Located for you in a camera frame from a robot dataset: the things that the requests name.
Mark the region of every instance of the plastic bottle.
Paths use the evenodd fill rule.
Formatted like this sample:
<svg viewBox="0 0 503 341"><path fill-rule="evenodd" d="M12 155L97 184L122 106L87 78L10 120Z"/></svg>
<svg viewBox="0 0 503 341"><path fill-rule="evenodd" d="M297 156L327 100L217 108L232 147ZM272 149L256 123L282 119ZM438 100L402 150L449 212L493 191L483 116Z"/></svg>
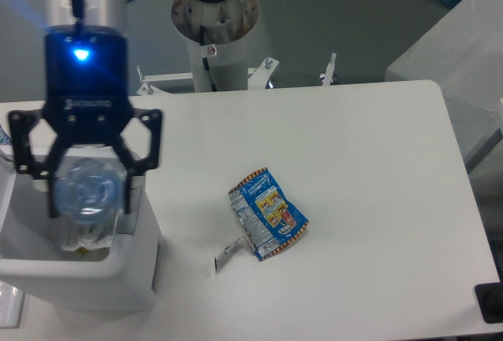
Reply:
<svg viewBox="0 0 503 341"><path fill-rule="evenodd" d="M82 158L61 173L54 186L54 203L75 222L97 224L116 216L123 206L124 173L110 163Z"/></svg>

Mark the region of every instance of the snack wrapper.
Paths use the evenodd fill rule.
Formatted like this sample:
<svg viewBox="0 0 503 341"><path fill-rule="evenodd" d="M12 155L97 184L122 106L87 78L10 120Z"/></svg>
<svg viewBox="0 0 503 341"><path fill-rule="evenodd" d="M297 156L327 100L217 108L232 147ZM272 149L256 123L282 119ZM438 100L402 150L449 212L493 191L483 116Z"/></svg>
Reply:
<svg viewBox="0 0 503 341"><path fill-rule="evenodd" d="M267 168L247 176L229 191L229 198L260 261L293 243L309 223Z"/></svg>

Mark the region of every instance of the gray floor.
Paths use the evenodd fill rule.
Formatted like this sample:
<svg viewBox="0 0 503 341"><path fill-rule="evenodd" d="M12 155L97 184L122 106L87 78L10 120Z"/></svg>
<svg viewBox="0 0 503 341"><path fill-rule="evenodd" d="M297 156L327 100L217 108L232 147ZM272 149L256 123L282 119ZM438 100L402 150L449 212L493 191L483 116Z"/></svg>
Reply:
<svg viewBox="0 0 503 341"><path fill-rule="evenodd" d="M188 72L184 42L171 23L173 0L128 6L130 87L145 74ZM281 62L278 86L318 83L336 51L341 83L384 80L385 68L448 10L437 0L259 0L261 17L249 44L249 65ZM43 99L43 2L0 0L0 101Z"/></svg>

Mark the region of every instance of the black corner object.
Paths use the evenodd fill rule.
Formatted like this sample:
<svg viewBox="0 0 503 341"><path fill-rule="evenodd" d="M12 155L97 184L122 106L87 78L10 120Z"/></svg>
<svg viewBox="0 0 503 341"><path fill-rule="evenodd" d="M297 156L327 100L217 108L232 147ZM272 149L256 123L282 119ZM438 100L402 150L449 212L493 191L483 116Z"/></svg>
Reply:
<svg viewBox="0 0 503 341"><path fill-rule="evenodd" d="M478 284L475 294L484 321L488 324L503 323L503 284Z"/></svg>

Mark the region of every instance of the white table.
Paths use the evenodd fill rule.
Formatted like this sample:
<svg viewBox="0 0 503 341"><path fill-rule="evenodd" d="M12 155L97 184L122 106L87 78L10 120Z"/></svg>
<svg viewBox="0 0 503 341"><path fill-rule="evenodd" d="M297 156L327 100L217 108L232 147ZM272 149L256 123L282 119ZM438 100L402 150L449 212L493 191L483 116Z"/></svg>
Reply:
<svg viewBox="0 0 503 341"><path fill-rule="evenodd" d="M503 331L474 286L497 273L433 82L136 97L165 112L147 193L166 239L158 301L83 313L28 297L4 340L392 340ZM0 104L10 109L40 103ZM32 143L47 145L46 126ZM126 131L142 154L147 135ZM227 191L269 167L310 219L265 262L239 250Z"/></svg>

